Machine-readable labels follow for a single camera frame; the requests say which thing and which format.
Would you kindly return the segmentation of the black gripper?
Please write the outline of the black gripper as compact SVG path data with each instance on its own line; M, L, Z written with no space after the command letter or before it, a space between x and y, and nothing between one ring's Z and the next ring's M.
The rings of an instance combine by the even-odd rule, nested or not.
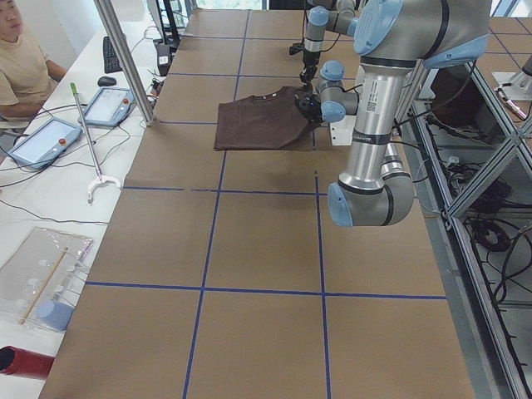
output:
M321 54L321 42L305 40L304 42L293 43L288 53L293 56L301 52L303 54L303 70L299 74L303 89L308 94L313 94L312 80L318 70L318 63Z
M323 123L321 102L314 94L295 94L294 104L309 124Z

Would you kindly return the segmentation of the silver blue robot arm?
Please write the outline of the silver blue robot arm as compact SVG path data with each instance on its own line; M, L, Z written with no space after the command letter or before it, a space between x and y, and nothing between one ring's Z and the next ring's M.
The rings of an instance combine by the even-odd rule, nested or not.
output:
M346 169L328 187L339 226L386 226L410 212L414 187L391 141L406 75L416 65L454 67L477 60L489 41L488 1L314 1L303 47L303 90L295 97L311 122L355 117ZM364 73L360 93L342 85L340 62L320 62L326 32L352 37Z
M299 78L303 89L311 91L312 80L318 70L320 56L324 52L325 32L353 37L358 22L356 12L364 7L366 1L308 1L308 4L312 7L304 25L303 40L294 43L288 53L291 56L299 52L303 54L303 70Z

